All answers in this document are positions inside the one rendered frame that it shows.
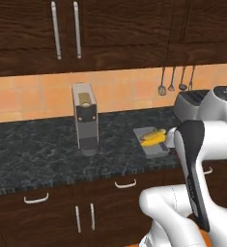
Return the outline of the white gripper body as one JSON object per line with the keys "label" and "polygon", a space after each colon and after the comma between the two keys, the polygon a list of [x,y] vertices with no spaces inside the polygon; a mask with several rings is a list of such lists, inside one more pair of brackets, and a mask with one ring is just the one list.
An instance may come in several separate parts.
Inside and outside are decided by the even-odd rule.
{"label": "white gripper body", "polygon": [[170,149],[173,149],[175,147],[174,144],[174,134],[176,131],[176,127],[171,128],[166,135],[166,146]]}

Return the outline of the yellow banana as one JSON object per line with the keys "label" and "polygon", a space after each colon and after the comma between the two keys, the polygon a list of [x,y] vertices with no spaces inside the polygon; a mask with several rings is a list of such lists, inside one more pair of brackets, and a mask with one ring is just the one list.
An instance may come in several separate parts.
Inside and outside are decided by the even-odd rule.
{"label": "yellow banana", "polygon": [[151,132],[148,132],[148,133],[142,135],[140,137],[140,139],[142,141],[150,140],[150,139],[156,138],[158,135],[162,135],[162,134],[164,134],[164,135],[166,134],[166,130],[165,129],[163,129],[163,128],[162,129],[156,129],[156,130],[153,130]]}
{"label": "yellow banana", "polygon": [[152,138],[145,139],[142,143],[142,147],[150,147],[155,146],[159,143],[162,143],[165,141],[165,135],[164,134],[158,134],[156,136],[153,136]]}

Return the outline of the silver toaster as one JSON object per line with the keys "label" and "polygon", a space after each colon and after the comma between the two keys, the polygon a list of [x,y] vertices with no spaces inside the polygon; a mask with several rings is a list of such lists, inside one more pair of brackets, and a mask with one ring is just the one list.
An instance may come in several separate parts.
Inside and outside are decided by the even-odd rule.
{"label": "silver toaster", "polygon": [[199,115],[200,104],[210,90],[192,90],[179,92],[173,108],[173,113],[181,122],[186,120],[202,120],[212,121],[214,116],[206,111],[203,115]]}

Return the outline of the hanging metal whisk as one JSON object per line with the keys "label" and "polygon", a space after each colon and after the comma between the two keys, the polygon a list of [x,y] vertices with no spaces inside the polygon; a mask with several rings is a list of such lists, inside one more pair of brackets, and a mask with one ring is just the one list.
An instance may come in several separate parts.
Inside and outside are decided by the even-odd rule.
{"label": "hanging metal whisk", "polygon": [[157,92],[160,96],[165,96],[166,95],[166,88],[163,85],[163,79],[164,79],[164,74],[165,74],[165,68],[162,68],[162,73],[161,73],[161,80],[160,80],[160,85],[157,88]]}

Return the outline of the hanging metal spatula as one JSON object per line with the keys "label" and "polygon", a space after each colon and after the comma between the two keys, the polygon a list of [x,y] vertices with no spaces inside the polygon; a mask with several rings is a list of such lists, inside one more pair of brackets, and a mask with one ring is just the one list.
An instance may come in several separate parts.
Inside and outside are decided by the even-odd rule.
{"label": "hanging metal spatula", "polygon": [[170,91],[170,92],[175,91],[175,88],[174,88],[174,85],[173,85],[174,76],[175,76],[175,71],[176,71],[176,67],[173,67],[173,68],[172,68],[171,82],[170,82],[170,85],[169,85],[169,87],[168,87],[168,91]]}

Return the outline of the hanging metal ladle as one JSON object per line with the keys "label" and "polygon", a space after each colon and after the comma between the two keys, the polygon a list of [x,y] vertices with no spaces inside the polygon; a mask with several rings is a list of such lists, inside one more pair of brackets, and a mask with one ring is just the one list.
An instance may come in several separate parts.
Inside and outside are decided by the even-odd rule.
{"label": "hanging metal ladle", "polygon": [[187,85],[184,83],[184,73],[185,73],[185,66],[183,66],[182,76],[181,76],[181,82],[179,84],[179,89],[181,91],[185,91],[186,88],[187,88]]}

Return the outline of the hanging metal fork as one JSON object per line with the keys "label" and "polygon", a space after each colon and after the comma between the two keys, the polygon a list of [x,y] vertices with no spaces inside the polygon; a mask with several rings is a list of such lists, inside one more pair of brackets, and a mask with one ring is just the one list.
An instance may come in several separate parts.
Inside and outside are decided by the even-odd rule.
{"label": "hanging metal fork", "polygon": [[192,72],[191,72],[191,75],[190,75],[190,80],[189,80],[189,83],[188,83],[188,90],[191,91],[192,90],[192,87],[193,87],[193,77],[194,77],[194,71],[196,69],[196,65],[192,66]]}

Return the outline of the dark wood drawer front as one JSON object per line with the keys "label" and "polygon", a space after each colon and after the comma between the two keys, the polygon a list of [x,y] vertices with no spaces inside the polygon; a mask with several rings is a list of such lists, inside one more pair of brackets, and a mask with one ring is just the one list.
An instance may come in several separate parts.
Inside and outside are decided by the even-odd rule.
{"label": "dark wood drawer front", "polygon": [[203,169],[213,171],[205,175],[208,186],[227,186],[227,160],[204,161]]}
{"label": "dark wood drawer front", "polygon": [[[49,193],[49,199],[44,203],[26,205],[23,202],[24,197],[27,197],[28,200],[35,200],[44,197],[46,193]],[[0,196],[0,211],[14,211],[28,207],[58,205],[61,203],[67,204],[72,199],[73,194],[67,186],[55,186],[31,191],[16,192]]]}
{"label": "dark wood drawer front", "polygon": [[[134,187],[118,189],[118,184],[133,183],[137,180]],[[181,184],[184,182],[184,175],[180,168],[168,168],[163,170],[153,170],[136,175],[116,176],[113,178],[100,178],[94,181],[84,181],[72,187],[73,196],[78,200],[89,200],[93,203],[98,198],[105,197],[137,197],[146,188]]]}

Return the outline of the grey coffee machine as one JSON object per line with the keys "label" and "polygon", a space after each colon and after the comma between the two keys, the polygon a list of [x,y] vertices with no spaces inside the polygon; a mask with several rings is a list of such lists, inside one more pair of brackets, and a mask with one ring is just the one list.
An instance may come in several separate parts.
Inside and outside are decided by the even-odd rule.
{"label": "grey coffee machine", "polygon": [[99,149],[98,104],[90,83],[75,83],[71,87],[77,145],[85,156]]}

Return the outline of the dark wood base cupboard door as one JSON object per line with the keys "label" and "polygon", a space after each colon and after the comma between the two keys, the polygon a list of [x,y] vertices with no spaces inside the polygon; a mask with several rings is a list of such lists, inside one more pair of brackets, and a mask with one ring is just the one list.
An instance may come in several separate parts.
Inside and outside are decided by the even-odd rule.
{"label": "dark wood base cupboard door", "polygon": [[0,233],[8,247],[84,247],[74,208],[66,204],[1,202]]}
{"label": "dark wood base cupboard door", "polygon": [[90,230],[90,247],[138,244],[151,227],[152,220],[140,209],[137,193],[98,195],[92,205],[95,228]]}

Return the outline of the dark wood wall cupboard door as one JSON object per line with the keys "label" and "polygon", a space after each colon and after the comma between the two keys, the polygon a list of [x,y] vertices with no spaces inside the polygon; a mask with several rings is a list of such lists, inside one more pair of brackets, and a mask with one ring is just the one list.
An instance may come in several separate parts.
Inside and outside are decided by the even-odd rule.
{"label": "dark wood wall cupboard door", "polygon": [[[81,59],[76,52],[73,1],[79,8]],[[172,9],[173,0],[68,0],[71,69],[163,66]]]}
{"label": "dark wood wall cupboard door", "polygon": [[167,66],[227,64],[227,0],[174,0]]}
{"label": "dark wood wall cupboard door", "polygon": [[[55,1],[62,59],[56,55]],[[65,64],[66,0],[0,0],[0,76],[56,73]]]}

